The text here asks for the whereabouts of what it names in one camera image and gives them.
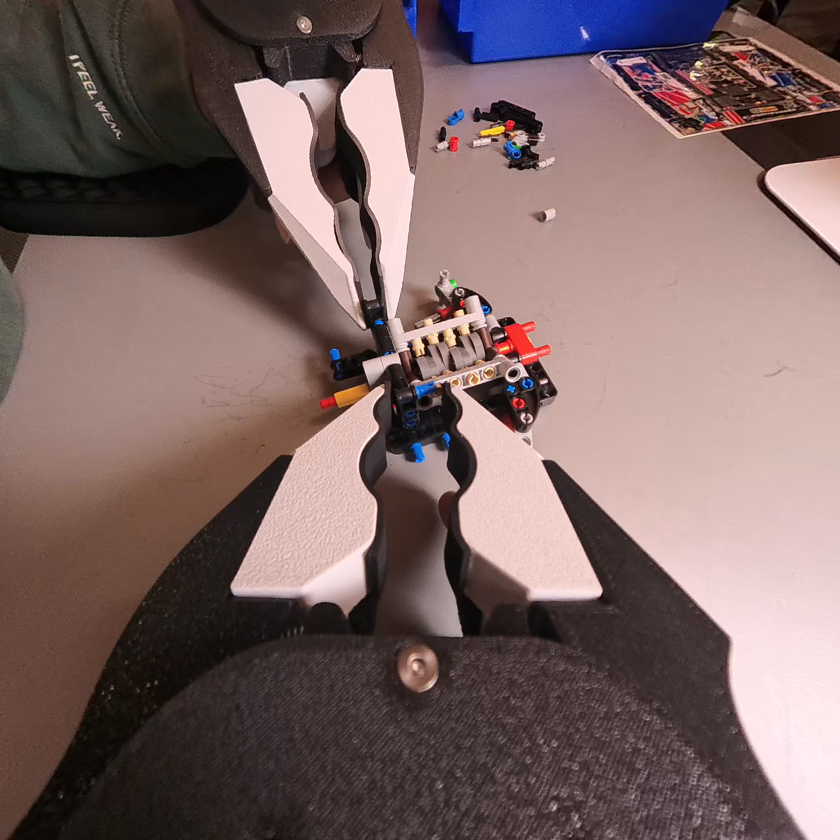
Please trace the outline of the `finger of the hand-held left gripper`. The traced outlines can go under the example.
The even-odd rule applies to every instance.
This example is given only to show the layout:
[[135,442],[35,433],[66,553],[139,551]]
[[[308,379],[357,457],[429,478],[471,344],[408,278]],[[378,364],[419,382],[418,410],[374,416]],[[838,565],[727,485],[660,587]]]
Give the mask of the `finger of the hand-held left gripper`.
[[268,179],[272,211],[336,302],[365,329],[357,276],[343,250],[335,205],[317,177],[318,127],[309,102],[273,80],[239,82],[235,90]]
[[360,188],[360,213],[371,246],[371,278],[384,318],[397,314],[406,263],[415,174],[390,69],[360,69],[342,89],[339,125]]

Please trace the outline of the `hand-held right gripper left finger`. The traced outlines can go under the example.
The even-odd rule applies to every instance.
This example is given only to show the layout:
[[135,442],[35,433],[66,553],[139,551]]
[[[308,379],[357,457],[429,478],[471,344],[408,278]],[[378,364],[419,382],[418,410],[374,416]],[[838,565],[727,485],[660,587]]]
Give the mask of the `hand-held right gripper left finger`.
[[375,483],[385,468],[389,385],[347,408],[292,456],[230,584],[232,595],[337,605],[382,586]]

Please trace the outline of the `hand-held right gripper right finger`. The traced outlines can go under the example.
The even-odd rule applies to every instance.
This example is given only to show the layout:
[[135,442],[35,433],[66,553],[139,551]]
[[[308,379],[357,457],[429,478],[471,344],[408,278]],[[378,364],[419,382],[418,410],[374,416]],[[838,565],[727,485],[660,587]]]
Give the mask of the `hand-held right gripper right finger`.
[[479,620],[499,606],[598,600],[602,584],[549,465],[466,391],[445,384],[442,409],[458,483],[445,552],[457,597]]

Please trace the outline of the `partly built lego model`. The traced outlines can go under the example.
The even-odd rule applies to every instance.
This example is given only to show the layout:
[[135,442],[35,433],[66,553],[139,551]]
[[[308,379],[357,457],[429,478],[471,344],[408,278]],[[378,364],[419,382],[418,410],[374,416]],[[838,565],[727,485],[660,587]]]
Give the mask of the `partly built lego model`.
[[386,446],[394,455],[422,463],[424,447],[447,449],[442,409],[445,384],[460,388],[529,445],[541,410],[558,392],[543,359],[552,350],[532,341],[533,321],[498,319],[488,300],[442,270],[429,317],[405,329],[387,320],[394,351],[342,355],[332,349],[332,378],[351,387],[320,402],[323,411],[348,408],[376,386],[392,387],[392,425]]

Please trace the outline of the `person's left forearm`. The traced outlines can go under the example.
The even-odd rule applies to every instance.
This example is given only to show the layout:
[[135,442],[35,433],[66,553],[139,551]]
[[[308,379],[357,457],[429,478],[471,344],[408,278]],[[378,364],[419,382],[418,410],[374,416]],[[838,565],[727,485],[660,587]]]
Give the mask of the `person's left forearm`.
[[234,158],[174,2],[1,2],[2,169],[102,179]]

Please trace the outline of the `pile of loose lego parts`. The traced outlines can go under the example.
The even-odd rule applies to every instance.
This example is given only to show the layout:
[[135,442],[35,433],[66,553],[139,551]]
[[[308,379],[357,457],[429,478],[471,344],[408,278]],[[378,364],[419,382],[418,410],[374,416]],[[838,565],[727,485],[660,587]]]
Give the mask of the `pile of loose lego parts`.
[[488,109],[475,107],[471,119],[476,131],[468,138],[466,110],[449,114],[437,132],[434,152],[494,149],[515,172],[543,172],[555,165],[556,157],[542,149],[547,135],[535,111],[500,99]]

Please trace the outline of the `lego instruction booklet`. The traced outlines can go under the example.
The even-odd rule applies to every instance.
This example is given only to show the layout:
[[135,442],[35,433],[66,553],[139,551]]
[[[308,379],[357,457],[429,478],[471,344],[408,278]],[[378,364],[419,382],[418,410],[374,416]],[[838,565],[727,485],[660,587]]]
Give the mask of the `lego instruction booklet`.
[[591,64],[684,139],[838,112],[838,82],[751,37],[605,50]]

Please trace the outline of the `large blue plastic bin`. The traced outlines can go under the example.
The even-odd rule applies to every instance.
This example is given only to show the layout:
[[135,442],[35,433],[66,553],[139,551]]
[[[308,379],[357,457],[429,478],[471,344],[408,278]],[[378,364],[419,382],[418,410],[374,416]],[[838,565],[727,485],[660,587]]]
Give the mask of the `large blue plastic bin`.
[[704,41],[727,1],[441,1],[474,64]]

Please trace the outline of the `person's green jacket torso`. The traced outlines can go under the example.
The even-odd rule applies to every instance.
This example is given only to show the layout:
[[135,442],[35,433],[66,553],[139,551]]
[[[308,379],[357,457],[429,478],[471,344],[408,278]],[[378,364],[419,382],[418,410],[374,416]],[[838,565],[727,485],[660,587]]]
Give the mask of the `person's green jacket torso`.
[[25,310],[12,272],[1,260],[1,402],[18,367],[25,336]]

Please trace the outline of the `white lamp base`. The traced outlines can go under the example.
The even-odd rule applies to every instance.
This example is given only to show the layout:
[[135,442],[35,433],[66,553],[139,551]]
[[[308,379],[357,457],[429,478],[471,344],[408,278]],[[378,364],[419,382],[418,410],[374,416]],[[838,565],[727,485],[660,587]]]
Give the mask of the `white lamp base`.
[[839,157],[776,165],[761,176],[766,195],[839,261]]

